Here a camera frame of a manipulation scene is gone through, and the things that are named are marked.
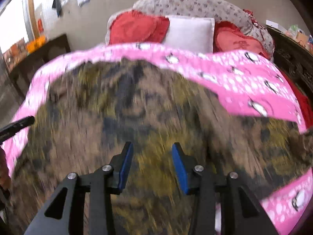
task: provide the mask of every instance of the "wall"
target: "wall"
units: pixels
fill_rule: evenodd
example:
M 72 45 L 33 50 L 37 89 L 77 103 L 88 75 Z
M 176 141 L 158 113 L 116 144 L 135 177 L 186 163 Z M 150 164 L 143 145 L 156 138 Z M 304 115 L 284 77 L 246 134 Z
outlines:
M 49 38 L 62 33 L 68 35 L 72 50 L 87 49 L 104 42 L 107 21 L 111 14 L 129 8 L 137 0 L 90 0 L 79 7 L 77 0 L 68 0 L 63 7 L 64 15 L 57 18 L 56 11 L 51 9 L 53 0 L 45 0 L 36 11 L 37 19 L 43 20 L 45 34 Z M 298 24 L 306 34 L 309 33 L 303 19 L 290 0 L 226 0 L 242 9 L 254 11 L 259 23 L 271 20 L 286 29 Z

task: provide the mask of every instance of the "orange object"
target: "orange object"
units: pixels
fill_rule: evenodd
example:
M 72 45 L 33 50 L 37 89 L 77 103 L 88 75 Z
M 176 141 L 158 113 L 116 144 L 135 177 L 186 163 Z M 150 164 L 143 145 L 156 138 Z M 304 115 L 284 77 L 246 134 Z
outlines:
M 39 31 L 39 33 L 43 32 L 43 26 L 42 26 L 41 18 L 38 19 L 38 31 Z
M 35 50 L 40 48 L 46 43 L 46 37 L 44 35 L 41 35 L 39 38 L 29 42 L 26 45 L 26 49 L 29 53 L 33 53 Z

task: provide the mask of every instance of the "cardboard box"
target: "cardboard box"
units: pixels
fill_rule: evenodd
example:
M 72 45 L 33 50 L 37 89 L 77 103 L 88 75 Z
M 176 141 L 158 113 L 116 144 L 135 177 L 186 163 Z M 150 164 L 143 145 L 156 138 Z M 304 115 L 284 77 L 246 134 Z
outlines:
M 306 48 L 308 44 L 309 37 L 304 35 L 303 33 L 298 32 L 296 37 L 296 42 L 298 42 L 299 45 Z
M 13 68 L 26 56 L 27 56 L 27 51 L 25 47 L 25 41 L 24 41 L 24 38 L 22 38 L 17 43 L 13 44 L 3 54 L 3 58 L 7 64 L 8 71 L 11 72 Z

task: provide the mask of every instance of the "blue gripper pad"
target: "blue gripper pad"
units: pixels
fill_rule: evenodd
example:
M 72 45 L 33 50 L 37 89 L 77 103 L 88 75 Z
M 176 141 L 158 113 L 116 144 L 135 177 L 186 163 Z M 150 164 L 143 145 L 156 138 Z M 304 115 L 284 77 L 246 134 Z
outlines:
M 189 187 L 188 187 L 188 175 L 186 168 L 183 163 L 183 158 L 185 154 L 182 150 L 182 147 L 179 143 L 174 143 L 172 146 L 172 157 L 173 157 L 173 163 L 176 170 L 176 176 L 178 178 L 178 182 L 180 185 L 181 190 L 185 193 L 189 193 Z
M 118 183 L 119 190 L 123 190 L 125 188 L 130 166 L 131 166 L 131 160 L 133 159 L 133 155 L 134 155 L 134 145 L 130 142 L 127 142 L 124 146 L 124 149 L 121 155 L 122 156 L 124 155 L 124 161 L 120 169 L 119 183 Z

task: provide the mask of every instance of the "red pillow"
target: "red pillow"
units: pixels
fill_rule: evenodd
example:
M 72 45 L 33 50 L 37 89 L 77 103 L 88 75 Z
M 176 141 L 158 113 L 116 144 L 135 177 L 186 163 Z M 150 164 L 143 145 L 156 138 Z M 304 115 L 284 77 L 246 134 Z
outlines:
M 244 35 L 233 23 L 226 21 L 215 23 L 214 52 L 226 52 L 234 49 L 245 49 L 270 59 L 261 42 Z
M 165 38 L 170 21 L 162 16 L 150 16 L 140 11 L 120 14 L 110 27 L 110 44 L 127 42 L 159 42 Z

